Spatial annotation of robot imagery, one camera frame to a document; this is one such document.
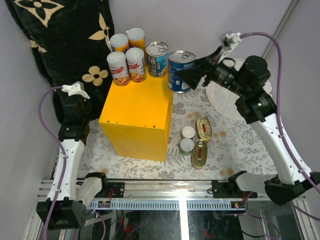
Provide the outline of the dark round tin can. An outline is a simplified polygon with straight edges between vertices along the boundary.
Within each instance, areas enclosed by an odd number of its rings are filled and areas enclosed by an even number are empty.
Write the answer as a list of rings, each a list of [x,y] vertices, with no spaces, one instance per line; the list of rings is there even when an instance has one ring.
[[[195,66],[196,56],[187,50],[173,51],[168,55],[168,87],[171,91],[182,94],[191,88],[179,76],[178,72]]]

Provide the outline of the blue round tin can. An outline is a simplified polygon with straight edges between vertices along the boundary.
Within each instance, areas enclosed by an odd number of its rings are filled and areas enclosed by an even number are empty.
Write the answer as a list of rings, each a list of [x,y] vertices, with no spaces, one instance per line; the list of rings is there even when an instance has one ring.
[[[169,47],[162,41],[153,41],[146,47],[148,72],[151,76],[160,78],[168,73]]]

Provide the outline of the red white lidded can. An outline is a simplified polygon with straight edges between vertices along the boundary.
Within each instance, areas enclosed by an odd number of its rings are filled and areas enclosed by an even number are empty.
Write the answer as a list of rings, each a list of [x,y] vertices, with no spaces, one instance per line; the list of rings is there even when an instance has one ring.
[[[120,87],[128,85],[131,79],[125,54],[121,51],[114,51],[108,54],[106,60],[114,83]]]

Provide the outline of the orange lidded front can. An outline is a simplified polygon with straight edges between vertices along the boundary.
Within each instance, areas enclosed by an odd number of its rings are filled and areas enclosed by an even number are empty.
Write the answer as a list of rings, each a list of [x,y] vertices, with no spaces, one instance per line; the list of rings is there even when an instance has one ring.
[[[144,52],[144,65],[147,64],[147,54],[146,54],[146,42],[145,42],[145,32],[141,28],[135,27],[131,28],[126,32],[129,45],[131,47],[136,47],[142,49]]]

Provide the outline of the black floral plush pillow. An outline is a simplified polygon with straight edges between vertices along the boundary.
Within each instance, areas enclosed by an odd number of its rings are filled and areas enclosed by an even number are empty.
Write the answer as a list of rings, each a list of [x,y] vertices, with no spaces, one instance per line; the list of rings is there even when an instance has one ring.
[[[107,0],[8,0],[28,38],[40,74],[53,87],[81,82],[91,119],[100,117],[112,76],[107,63],[115,33]]]

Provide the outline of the orange blue lidded can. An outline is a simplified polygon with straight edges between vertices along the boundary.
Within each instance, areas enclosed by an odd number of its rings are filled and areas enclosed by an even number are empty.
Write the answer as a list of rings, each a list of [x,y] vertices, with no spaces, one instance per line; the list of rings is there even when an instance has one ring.
[[[109,44],[112,52],[125,53],[130,48],[128,37],[122,33],[113,35],[109,40]]]

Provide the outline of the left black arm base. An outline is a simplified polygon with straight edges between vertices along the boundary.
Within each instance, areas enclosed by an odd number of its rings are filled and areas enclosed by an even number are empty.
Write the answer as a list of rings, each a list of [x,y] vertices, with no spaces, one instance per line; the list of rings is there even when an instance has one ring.
[[[124,182],[109,182],[107,185],[107,190],[103,190],[101,198],[106,198],[108,200],[122,199],[125,193],[125,183]]]

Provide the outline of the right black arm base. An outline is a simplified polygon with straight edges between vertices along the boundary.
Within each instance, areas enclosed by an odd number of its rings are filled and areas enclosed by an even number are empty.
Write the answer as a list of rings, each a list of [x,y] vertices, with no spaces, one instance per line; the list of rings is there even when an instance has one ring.
[[[228,180],[212,180],[211,188],[207,190],[208,194],[212,194],[215,199],[235,199],[248,197],[249,191],[240,190],[236,183],[236,177],[240,175],[234,174]]]

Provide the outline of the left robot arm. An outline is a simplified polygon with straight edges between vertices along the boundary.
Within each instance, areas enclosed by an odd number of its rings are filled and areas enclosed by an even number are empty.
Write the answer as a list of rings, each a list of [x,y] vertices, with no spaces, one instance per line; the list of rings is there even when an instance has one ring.
[[[91,107],[81,95],[67,97],[63,106],[64,122],[58,133],[59,154],[52,186],[36,212],[48,230],[80,229],[93,198],[105,197],[110,190],[106,174],[93,172],[77,188],[77,175],[83,154]]]

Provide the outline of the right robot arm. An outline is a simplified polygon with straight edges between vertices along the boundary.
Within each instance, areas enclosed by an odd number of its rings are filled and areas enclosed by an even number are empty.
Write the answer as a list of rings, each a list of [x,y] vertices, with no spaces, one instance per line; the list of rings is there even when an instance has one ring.
[[[195,67],[180,70],[177,75],[193,90],[204,78],[204,87],[214,82],[235,94],[237,111],[257,133],[273,161],[277,171],[274,175],[240,171],[231,176],[229,194],[237,198],[245,192],[261,193],[274,204],[285,205],[319,185],[320,174],[305,164],[285,128],[277,122],[277,106],[264,90],[271,75],[267,62],[251,55],[240,69],[235,69],[224,64],[221,51],[222,47],[218,47],[214,53],[197,59]]]

